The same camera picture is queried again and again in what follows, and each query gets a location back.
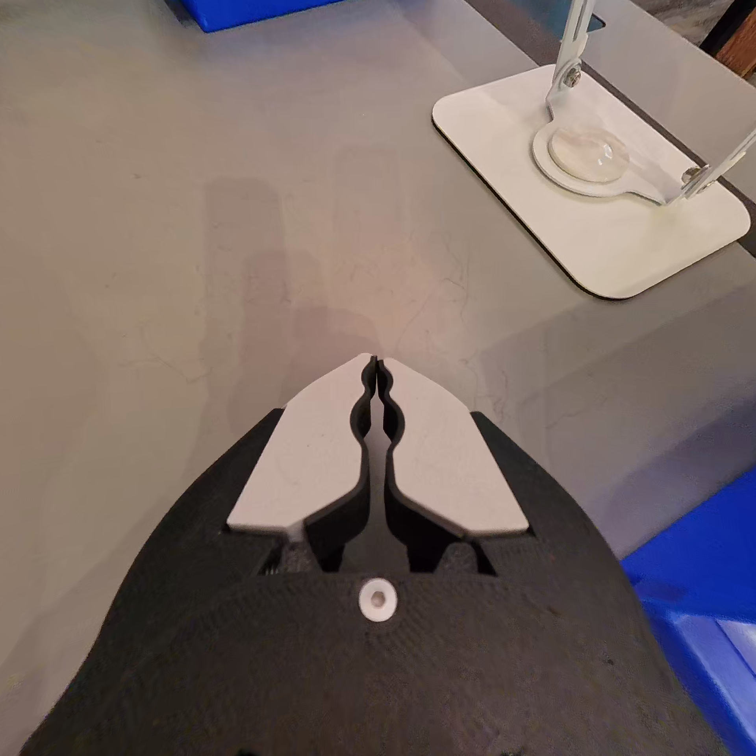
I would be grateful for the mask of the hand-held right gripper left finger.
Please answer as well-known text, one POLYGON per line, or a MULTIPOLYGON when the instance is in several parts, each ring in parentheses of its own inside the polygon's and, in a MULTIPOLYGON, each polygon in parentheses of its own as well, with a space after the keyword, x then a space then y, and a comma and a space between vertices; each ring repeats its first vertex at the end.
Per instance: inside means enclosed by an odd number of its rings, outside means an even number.
POLYGON ((233 532, 306 543, 326 571, 370 516, 365 438, 377 358, 362 353, 307 385, 283 408, 226 524, 233 532))

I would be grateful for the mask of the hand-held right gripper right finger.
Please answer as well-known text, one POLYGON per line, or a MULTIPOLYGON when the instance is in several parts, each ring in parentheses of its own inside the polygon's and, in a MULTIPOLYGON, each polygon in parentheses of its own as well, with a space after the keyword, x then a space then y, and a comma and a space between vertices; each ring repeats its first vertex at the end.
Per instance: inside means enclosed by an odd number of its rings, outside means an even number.
POLYGON ((482 542, 528 536, 530 524, 472 413, 394 358, 377 366, 383 402, 385 520, 410 572, 435 572, 460 545, 473 572, 493 572, 482 542))

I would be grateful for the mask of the grey desk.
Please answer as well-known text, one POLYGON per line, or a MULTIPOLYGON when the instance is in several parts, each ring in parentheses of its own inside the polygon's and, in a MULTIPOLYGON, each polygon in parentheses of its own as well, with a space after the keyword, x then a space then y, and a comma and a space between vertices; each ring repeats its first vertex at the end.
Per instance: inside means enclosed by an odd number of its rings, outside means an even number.
POLYGON ((754 466, 754 257, 577 288, 432 125, 551 63, 512 2, 2 2, 2 754, 138 551, 357 354, 481 411, 619 556, 754 466))

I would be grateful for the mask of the white document stand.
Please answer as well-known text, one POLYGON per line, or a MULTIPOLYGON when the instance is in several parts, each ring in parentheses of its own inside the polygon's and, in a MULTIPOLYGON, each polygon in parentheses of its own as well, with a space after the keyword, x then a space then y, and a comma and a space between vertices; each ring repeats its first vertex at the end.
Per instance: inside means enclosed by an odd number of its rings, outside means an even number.
POLYGON ((432 122, 576 285, 621 300, 754 234, 754 201, 723 180, 754 149, 754 127, 694 163, 587 72, 595 5, 571 2, 555 63, 450 94, 432 122))

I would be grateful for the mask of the brown wooden box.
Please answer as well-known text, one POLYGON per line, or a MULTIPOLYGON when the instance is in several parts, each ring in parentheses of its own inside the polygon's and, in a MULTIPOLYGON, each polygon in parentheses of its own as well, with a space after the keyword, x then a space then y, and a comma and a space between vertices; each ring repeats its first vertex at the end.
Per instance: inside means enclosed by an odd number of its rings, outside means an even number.
POLYGON ((726 41, 715 58, 743 79, 755 71, 755 10, 751 12, 726 41))

